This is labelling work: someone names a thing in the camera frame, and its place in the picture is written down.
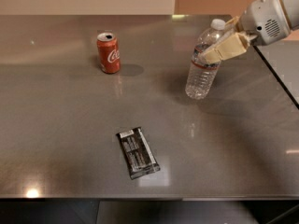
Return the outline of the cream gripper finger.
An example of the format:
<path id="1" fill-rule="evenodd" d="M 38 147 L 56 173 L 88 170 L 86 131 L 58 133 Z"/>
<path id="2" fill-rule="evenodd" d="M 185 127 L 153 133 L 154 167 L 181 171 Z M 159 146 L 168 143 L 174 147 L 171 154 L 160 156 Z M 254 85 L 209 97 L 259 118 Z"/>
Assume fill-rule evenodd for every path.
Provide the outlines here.
<path id="1" fill-rule="evenodd" d="M 244 54 L 257 35 L 229 31 L 199 56 L 204 64 L 219 63 Z"/>
<path id="2" fill-rule="evenodd" d="M 231 30 L 233 30 L 234 32 L 240 31 L 238 16 L 231 18 L 229 21 L 225 23 L 225 31 L 231 31 Z"/>

